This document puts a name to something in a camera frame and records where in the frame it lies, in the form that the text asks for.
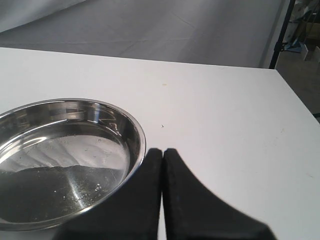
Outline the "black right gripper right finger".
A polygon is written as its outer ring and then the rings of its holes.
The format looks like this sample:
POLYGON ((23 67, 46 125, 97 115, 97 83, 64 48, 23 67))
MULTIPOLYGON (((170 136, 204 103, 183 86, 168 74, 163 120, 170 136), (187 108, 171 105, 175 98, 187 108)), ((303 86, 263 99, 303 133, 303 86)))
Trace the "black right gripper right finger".
POLYGON ((178 151, 162 159, 162 202, 169 240, 274 240, 270 228, 228 205, 190 171, 178 151))

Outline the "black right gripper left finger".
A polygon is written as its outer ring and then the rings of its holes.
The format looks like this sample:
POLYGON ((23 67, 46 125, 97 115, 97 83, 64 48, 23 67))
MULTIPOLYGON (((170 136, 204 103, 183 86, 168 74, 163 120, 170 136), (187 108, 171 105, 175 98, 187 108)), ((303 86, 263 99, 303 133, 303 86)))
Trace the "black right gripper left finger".
POLYGON ((162 152, 151 148, 138 170, 103 203, 68 222, 57 240, 156 240, 162 152))

